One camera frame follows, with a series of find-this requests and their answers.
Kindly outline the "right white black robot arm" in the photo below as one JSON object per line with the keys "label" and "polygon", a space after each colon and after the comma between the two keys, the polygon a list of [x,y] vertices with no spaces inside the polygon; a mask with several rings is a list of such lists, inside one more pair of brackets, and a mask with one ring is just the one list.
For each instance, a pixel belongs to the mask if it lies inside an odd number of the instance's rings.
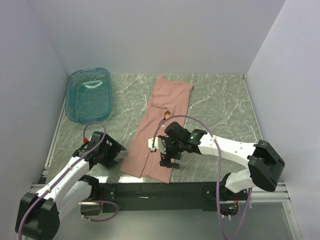
{"label": "right white black robot arm", "polygon": [[285,168],[285,162],[264,140],[245,143],[211,135],[209,131],[189,132],[174,121],[159,135],[148,141],[151,150],[160,151],[160,167],[179,169],[176,162],[182,153],[216,156],[219,199],[228,201],[250,188],[274,192]]}

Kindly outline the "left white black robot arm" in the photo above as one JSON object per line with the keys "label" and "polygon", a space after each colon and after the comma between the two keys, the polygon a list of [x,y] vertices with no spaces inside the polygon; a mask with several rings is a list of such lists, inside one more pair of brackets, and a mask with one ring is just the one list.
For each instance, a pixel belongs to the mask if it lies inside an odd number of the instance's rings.
{"label": "left white black robot arm", "polygon": [[94,131],[83,139],[66,166],[35,193],[27,192],[20,200],[15,224],[18,238],[51,240],[62,219],[79,203],[103,206],[103,191],[97,178],[88,175],[96,165],[107,169],[117,164],[115,158],[126,148],[108,134]]}

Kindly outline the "teal transparent plastic bin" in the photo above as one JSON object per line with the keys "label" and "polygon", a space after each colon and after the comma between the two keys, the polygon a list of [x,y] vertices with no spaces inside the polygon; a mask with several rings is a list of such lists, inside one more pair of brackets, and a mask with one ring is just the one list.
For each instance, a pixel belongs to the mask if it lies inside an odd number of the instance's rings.
{"label": "teal transparent plastic bin", "polygon": [[113,107],[111,75],[105,68],[78,70],[67,80],[65,115],[87,124],[106,120]]}

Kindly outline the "pink printed t shirt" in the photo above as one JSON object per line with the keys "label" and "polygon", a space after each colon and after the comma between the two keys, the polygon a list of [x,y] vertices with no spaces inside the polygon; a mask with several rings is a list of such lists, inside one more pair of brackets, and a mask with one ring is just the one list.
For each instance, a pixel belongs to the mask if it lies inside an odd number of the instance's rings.
{"label": "pink printed t shirt", "polygon": [[165,128],[173,121],[184,126],[186,120],[184,117],[173,118],[165,123],[162,121],[166,113],[170,113],[171,116],[188,113],[192,89],[191,83],[168,80],[163,76],[158,77],[149,98],[146,113],[119,169],[121,172],[137,178],[148,177],[167,184],[170,182],[173,169],[160,166],[161,153],[150,151],[148,139],[154,137],[157,127],[160,127],[157,135],[163,136]]}

